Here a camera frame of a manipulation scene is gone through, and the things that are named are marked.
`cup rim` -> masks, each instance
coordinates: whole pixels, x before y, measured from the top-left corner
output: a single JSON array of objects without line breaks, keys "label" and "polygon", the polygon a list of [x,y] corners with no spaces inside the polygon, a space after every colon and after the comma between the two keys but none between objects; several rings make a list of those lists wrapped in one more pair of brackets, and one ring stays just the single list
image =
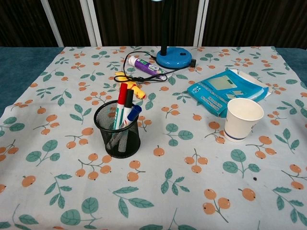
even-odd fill
[{"label": "cup rim", "polygon": [[[258,108],[261,109],[261,111],[262,111],[261,117],[259,117],[259,118],[257,118],[257,119],[245,119],[245,118],[242,118],[242,117],[240,117],[240,116],[235,115],[235,114],[231,111],[231,109],[229,109],[229,107],[228,107],[229,104],[232,103],[233,100],[245,100],[245,101],[249,101],[249,102],[254,103],[255,105],[257,105]],[[258,120],[262,119],[263,116],[264,116],[264,110],[263,110],[263,108],[262,108],[257,102],[255,102],[255,101],[253,101],[253,100],[251,100],[251,99],[248,99],[248,98],[242,98],[242,97],[240,97],[240,98],[234,98],[234,99],[230,100],[230,101],[228,102],[228,104],[227,104],[227,109],[228,109],[228,111],[229,111],[233,116],[235,116],[236,118],[238,118],[238,119],[240,119],[240,120],[243,120],[243,121],[258,121]]]}]

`yellow toy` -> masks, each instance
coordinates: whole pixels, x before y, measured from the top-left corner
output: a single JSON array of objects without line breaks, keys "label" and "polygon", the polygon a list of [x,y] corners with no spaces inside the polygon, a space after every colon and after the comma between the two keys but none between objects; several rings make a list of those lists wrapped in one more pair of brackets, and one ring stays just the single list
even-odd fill
[{"label": "yellow toy", "polygon": [[[117,76],[119,76],[119,75],[124,75],[124,73],[123,72],[117,72],[117,73],[115,73]],[[126,81],[127,80],[127,78],[126,77],[118,77],[117,78],[119,81]],[[143,90],[141,90],[137,85],[136,85],[136,83],[135,82],[133,82],[133,81],[128,81],[128,82],[125,82],[127,85],[128,85],[128,89],[132,89],[133,90],[133,92],[134,92],[134,94],[139,98],[139,99],[144,99],[145,98],[145,96],[146,96],[146,93],[143,91]]]}]

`paper cup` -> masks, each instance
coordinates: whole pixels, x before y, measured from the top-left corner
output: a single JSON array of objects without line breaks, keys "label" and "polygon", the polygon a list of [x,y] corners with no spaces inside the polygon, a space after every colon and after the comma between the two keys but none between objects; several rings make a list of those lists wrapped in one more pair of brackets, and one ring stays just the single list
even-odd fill
[{"label": "paper cup", "polygon": [[230,100],[227,108],[224,134],[233,142],[243,141],[264,115],[258,103],[246,98]]}]

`black lamp arm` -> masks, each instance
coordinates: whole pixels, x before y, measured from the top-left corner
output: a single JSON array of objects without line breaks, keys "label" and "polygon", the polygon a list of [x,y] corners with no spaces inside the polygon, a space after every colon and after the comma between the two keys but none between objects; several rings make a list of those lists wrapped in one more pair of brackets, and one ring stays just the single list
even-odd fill
[{"label": "black lamp arm", "polygon": [[169,28],[169,16],[171,6],[174,0],[165,0],[163,12],[162,12],[162,42],[161,42],[161,55],[166,56],[167,42],[168,42],[168,28]]}]

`black mesh pen holder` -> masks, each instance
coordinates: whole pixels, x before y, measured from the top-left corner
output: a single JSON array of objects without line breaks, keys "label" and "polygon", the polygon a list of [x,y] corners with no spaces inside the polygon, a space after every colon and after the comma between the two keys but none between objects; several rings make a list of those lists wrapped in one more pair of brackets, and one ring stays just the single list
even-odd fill
[{"label": "black mesh pen holder", "polygon": [[113,129],[117,101],[100,106],[94,115],[94,123],[100,129],[107,153],[115,158],[132,156],[140,147],[137,117],[130,125],[122,129]]}]

